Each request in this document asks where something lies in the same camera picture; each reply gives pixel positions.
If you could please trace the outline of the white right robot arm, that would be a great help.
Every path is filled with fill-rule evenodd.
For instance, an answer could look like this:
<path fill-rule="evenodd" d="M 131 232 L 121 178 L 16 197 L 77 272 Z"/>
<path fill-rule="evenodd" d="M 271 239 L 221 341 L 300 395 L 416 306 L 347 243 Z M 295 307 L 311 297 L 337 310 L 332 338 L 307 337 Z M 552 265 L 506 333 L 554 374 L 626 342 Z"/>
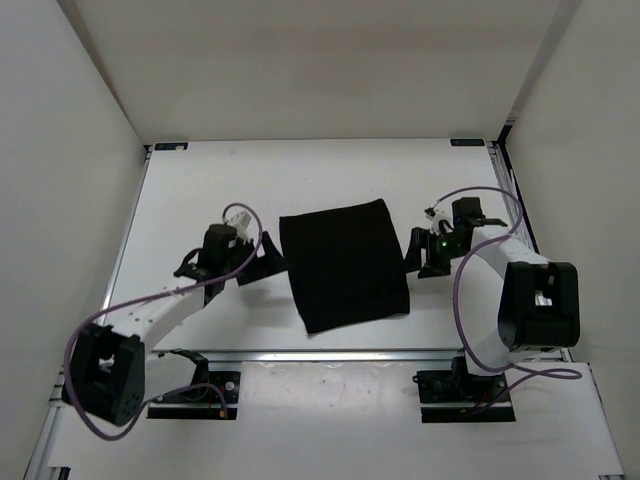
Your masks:
<path fill-rule="evenodd" d="M 484 389 L 485 376 L 518 369 L 528 357 L 577 344 L 580 307 L 573 264 L 536 253 L 506 222 L 486 216 L 477 197 L 454 201 L 449 213 L 432 206 L 425 214 L 431 224 L 412 229 L 404 266 L 421 279 L 453 280 L 454 323 L 466 364 L 449 375 L 455 396 L 470 400 Z M 493 328 L 476 340 L 464 332 L 460 306 L 462 275 L 473 257 L 481 258 L 502 281 Z"/>

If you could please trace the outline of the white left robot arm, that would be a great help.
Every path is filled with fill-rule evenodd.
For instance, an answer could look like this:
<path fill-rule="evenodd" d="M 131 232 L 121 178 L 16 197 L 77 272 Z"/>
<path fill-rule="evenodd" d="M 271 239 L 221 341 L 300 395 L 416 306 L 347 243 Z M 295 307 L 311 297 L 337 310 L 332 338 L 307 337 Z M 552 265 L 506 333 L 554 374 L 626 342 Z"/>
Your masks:
<path fill-rule="evenodd" d="M 245 228 L 212 224 L 160 293 L 128 301 L 114 324 L 90 322 L 65 351 L 63 400 L 84 419 L 114 426 L 133 423 L 150 401 L 224 402 L 210 381 L 206 358 L 184 347 L 155 351 L 173 330 L 201 312 L 234 280 L 243 286 L 284 272 L 286 263 L 268 233 L 257 240 Z"/>

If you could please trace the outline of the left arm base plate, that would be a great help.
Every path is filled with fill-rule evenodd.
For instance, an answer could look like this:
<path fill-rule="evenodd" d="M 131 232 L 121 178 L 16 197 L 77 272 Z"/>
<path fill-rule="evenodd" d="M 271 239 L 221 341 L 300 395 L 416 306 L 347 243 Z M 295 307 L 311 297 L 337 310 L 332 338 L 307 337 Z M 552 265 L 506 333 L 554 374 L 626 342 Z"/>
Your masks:
<path fill-rule="evenodd" d="M 147 418 L 236 420 L 241 372 L 211 366 L 202 354 L 173 349 L 153 354 L 147 370 Z"/>

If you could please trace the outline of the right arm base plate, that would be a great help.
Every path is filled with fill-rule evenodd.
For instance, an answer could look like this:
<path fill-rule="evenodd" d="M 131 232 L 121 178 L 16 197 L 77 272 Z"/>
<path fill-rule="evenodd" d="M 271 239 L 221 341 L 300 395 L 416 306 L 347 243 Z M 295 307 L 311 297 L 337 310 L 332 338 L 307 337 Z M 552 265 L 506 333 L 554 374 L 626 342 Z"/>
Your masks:
<path fill-rule="evenodd" d="M 454 357 L 448 370 L 417 371 L 412 381 L 424 424 L 516 421 L 505 375 L 473 375 L 463 356 Z"/>

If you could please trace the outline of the black skirt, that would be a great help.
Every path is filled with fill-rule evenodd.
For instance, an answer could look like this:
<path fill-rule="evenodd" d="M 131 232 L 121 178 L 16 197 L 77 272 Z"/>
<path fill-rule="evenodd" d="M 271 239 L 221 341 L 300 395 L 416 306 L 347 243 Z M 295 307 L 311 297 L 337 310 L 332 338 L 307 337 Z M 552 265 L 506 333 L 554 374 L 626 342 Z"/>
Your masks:
<path fill-rule="evenodd" d="M 410 313 L 403 255 L 384 200 L 283 216 L 279 239 L 308 335 Z"/>

